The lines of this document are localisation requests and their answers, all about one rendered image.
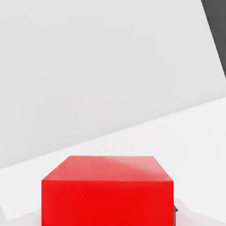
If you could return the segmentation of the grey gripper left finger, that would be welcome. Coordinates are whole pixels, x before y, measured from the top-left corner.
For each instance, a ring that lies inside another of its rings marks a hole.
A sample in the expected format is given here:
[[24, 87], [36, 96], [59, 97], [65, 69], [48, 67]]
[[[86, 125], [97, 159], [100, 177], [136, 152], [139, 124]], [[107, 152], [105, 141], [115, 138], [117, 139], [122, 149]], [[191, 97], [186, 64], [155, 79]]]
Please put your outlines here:
[[41, 208], [27, 215], [26, 226], [41, 226]]

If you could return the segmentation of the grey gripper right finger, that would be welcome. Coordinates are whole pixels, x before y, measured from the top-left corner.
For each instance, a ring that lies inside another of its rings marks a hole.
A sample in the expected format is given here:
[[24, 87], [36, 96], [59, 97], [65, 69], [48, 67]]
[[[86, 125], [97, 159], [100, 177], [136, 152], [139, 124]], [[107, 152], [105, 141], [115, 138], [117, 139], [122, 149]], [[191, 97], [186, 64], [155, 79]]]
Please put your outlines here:
[[174, 205], [177, 209], [175, 211], [176, 222], [174, 226], [198, 226], [198, 222], [192, 212], [181, 199], [175, 199]]

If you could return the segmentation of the small red cube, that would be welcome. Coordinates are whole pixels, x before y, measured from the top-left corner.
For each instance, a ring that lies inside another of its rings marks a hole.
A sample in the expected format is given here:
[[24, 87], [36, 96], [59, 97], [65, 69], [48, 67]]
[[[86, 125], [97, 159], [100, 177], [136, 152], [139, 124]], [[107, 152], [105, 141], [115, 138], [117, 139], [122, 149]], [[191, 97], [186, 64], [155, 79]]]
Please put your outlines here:
[[174, 182], [152, 156], [69, 156], [41, 181], [41, 226], [175, 226]]

